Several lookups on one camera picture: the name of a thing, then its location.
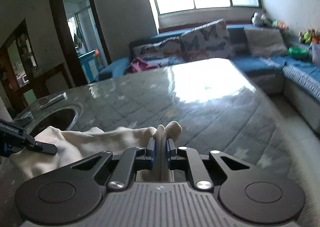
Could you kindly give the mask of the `cream knit sweater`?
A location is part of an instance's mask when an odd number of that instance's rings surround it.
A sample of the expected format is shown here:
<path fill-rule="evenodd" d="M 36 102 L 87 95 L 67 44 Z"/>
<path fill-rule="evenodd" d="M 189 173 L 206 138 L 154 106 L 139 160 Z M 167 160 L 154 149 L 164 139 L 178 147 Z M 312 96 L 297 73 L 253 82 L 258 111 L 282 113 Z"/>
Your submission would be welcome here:
<path fill-rule="evenodd" d="M 166 126 L 159 125 L 157 128 L 118 127 L 109 132 L 104 132 L 98 127 L 93 127 L 86 132 L 76 132 L 61 131 L 49 126 L 36 136 L 36 140 L 55 144 L 57 146 L 56 155 L 23 150 L 11 155 L 5 161 L 2 169 L 16 179 L 29 180 L 98 152 L 111 151 L 117 155 L 131 147 L 145 147 L 149 139 L 154 138 L 156 141 L 154 168 L 150 171 L 138 172 L 137 180 L 172 182 L 174 174 L 167 167 L 165 141 L 168 138 L 176 141 L 181 133 L 182 127 L 176 121 L 169 122 Z"/>

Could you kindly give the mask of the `black round induction cooktop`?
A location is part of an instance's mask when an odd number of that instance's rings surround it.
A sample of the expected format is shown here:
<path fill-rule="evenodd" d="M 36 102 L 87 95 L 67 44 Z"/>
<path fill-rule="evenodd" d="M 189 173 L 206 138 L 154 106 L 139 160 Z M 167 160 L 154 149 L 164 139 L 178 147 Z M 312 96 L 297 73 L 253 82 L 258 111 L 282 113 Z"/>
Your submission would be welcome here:
<path fill-rule="evenodd" d="M 57 110 L 47 115 L 45 118 L 32 126 L 31 130 L 29 131 L 29 135 L 35 137 L 49 126 L 57 128 L 61 131 L 67 131 L 74 126 L 78 118 L 79 111 L 75 108 L 64 108 Z"/>

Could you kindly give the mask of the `grey remote control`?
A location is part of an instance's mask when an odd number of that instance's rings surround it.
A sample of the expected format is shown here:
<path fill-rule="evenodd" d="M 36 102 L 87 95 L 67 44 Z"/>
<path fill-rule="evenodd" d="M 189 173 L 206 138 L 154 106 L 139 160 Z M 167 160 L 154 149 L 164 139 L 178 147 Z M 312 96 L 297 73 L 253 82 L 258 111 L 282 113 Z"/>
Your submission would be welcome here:
<path fill-rule="evenodd" d="M 59 94 L 54 94 L 53 96 L 47 96 L 41 100 L 39 100 L 39 110 L 46 109 L 47 107 L 64 100 L 67 97 L 66 92 L 62 92 Z"/>

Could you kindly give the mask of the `grey star quilted table cover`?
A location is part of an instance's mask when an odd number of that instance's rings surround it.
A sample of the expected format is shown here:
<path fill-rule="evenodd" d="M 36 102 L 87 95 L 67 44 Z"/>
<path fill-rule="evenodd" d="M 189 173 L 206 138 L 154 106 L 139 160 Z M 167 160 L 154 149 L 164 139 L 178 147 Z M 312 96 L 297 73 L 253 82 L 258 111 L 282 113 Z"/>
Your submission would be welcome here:
<path fill-rule="evenodd" d="M 109 191 L 111 151 L 22 180 L 2 169 L 10 155 L 1 162 L 1 226 L 319 226 L 319 144 L 300 144 L 231 61 L 168 66 L 62 92 L 64 100 L 39 110 L 43 97 L 12 124 L 29 135 L 64 108 L 79 111 L 67 131 L 176 121 L 182 133 L 175 146 L 198 151 L 214 189 L 198 191 L 184 171 L 168 168 L 172 182 L 136 177 L 128 189 Z M 168 167 L 166 148 L 165 158 Z"/>

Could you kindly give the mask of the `pink garment on sofa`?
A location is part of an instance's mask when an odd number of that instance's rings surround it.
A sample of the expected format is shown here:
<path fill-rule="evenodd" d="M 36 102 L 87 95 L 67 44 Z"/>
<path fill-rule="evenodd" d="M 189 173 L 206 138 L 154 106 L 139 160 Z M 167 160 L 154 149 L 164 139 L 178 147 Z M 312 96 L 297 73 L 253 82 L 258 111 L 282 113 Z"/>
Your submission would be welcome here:
<path fill-rule="evenodd" d="M 134 74 L 137 72 L 143 72 L 147 70 L 158 69 L 160 66 L 156 63 L 151 63 L 149 61 L 145 61 L 140 57 L 136 57 L 126 68 L 126 74 Z"/>

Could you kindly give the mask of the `blue children's cabinet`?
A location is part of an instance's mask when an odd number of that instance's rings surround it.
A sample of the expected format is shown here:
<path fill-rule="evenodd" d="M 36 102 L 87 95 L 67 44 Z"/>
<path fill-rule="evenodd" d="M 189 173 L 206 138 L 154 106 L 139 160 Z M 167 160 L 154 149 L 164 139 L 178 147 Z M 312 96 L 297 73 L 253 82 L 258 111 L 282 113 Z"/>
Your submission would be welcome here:
<path fill-rule="evenodd" d="M 88 83 L 94 81 L 99 74 L 100 64 L 97 62 L 99 53 L 99 50 L 95 49 L 78 57 Z"/>

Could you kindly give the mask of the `long butterfly print pillow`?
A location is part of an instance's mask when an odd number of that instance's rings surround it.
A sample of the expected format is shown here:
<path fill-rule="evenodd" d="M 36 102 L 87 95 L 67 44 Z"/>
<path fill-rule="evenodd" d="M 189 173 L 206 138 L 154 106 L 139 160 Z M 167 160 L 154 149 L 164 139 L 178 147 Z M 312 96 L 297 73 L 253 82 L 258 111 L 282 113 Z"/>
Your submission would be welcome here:
<path fill-rule="evenodd" d="M 158 43 L 135 46 L 133 58 L 136 57 L 160 67 L 186 63 L 180 37 L 170 37 Z"/>

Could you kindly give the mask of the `large butterfly print pillow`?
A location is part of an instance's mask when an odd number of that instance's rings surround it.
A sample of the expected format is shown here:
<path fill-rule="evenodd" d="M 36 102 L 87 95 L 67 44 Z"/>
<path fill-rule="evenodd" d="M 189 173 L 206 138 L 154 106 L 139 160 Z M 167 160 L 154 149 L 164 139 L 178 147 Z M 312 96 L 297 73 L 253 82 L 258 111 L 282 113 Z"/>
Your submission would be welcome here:
<path fill-rule="evenodd" d="M 182 52 L 188 62 L 228 58 L 233 47 L 224 19 L 198 26 L 180 36 Z"/>

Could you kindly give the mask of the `blue corner sofa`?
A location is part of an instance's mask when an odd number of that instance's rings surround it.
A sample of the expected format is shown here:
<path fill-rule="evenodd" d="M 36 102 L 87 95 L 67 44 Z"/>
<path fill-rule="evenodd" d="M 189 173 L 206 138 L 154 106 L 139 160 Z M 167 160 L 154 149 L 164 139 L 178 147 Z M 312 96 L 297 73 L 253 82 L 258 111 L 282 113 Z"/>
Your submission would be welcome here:
<path fill-rule="evenodd" d="M 252 56 L 244 32 L 244 28 L 247 27 L 240 24 L 227 25 L 235 50 L 235 56 L 231 57 L 231 61 L 267 95 L 283 93 L 313 131 L 319 134 L 319 66 L 312 63 L 309 54 L 302 59 L 291 56 L 272 56 L 269 59 Z M 160 33 L 148 39 L 131 42 L 129 57 L 113 61 L 99 72 L 92 82 L 125 75 L 125 70 L 135 58 L 134 48 L 159 43 L 170 37 L 178 37 L 190 30 Z"/>

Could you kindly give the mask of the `green plastic bowl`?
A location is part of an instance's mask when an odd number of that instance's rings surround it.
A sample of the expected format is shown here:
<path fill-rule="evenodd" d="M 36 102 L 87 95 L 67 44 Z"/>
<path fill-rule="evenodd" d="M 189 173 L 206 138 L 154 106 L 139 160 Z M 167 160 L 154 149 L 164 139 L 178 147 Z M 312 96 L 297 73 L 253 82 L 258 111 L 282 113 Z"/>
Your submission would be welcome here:
<path fill-rule="evenodd" d="M 289 55 L 294 59 L 304 59 L 309 55 L 308 50 L 300 48 L 298 46 L 289 47 L 288 52 Z"/>

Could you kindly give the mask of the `white plush toy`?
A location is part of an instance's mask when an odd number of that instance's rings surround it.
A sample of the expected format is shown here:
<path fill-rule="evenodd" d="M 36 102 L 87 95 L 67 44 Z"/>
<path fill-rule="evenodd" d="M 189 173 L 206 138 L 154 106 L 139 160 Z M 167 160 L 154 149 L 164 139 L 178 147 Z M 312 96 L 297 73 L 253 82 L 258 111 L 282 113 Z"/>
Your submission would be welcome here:
<path fill-rule="evenodd" d="M 258 12 L 255 12 L 251 21 L 254 26 L 268 26 L 268 18 L 265 13 L 259 14 Z"/>

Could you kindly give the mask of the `green orange toys on sill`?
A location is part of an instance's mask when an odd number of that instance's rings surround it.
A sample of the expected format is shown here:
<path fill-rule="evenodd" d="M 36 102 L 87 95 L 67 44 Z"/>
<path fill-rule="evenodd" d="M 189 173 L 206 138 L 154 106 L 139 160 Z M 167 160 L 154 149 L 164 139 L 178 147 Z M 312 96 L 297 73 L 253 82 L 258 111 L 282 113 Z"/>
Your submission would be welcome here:
<path fill-rule="evenodd" d="M 287 25 L 287 23 L 285 23 L 282 20 L 274 20 L 272 22 L 272 27 L 277 27 L 278 29 L 281 29 L 281 30 L 289 30 L 289 26 Z"/>

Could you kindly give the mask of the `clear plastic storage box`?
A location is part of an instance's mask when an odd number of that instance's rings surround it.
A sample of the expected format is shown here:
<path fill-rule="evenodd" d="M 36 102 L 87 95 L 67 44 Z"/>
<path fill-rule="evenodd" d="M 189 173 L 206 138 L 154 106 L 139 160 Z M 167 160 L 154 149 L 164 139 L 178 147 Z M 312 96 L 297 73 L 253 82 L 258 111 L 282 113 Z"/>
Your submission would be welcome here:
<path fill-rule="evenodd" d="M 320 65 L 320 45 L 312 43 L 311 53 L 312 53 L 312 63 L 316 66 L 319 66 Z"/>

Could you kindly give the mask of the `colourful plush toy pile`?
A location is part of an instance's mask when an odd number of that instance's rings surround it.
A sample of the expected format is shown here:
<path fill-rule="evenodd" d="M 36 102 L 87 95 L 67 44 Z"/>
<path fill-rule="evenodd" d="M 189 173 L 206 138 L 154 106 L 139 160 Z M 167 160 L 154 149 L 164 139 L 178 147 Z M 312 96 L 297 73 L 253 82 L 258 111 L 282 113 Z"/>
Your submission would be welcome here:
<path fill-rule="evenodd" d="M 319 30 L 316 29 L 309 29 L 305 32 L 299 31 L 298 40 L 300 43 L 304 44 L 319 44 L 320 35 Z"/>

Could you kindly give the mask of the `dark doorway frame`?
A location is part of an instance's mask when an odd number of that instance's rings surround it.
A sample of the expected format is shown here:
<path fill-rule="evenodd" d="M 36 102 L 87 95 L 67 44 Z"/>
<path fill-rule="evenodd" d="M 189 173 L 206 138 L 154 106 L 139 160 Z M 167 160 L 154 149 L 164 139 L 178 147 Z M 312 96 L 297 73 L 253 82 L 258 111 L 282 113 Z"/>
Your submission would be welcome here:
<path fill-rule="evenodd" d="M 75 85 L 88 84 L 78 57 L 99 50 L 100 71 L 111 64 L 94 0 L 49 0 L 59 43 Z"/>

